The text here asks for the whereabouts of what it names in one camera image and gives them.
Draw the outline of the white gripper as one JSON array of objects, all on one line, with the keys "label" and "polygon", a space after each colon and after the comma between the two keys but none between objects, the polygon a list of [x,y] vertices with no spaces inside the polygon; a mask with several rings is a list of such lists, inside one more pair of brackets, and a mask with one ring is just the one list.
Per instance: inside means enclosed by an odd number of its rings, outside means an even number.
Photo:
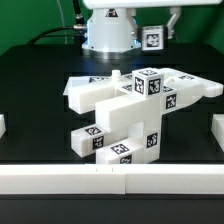
[{"label": "white gripper", "polygon": [[100,8],[129,8],[127,17],[130,24],[130,35],[134,40],[141,40],[142,29],[135,20],[136,10],[134,8],[167,7],[169,8],[169,19],[165,26],[165,39],[170,40],[175,34],[175,25],[181,16],[181,7],[188,5],[211,5],[220,4],[222,0],[83,0],[89,9]]}]

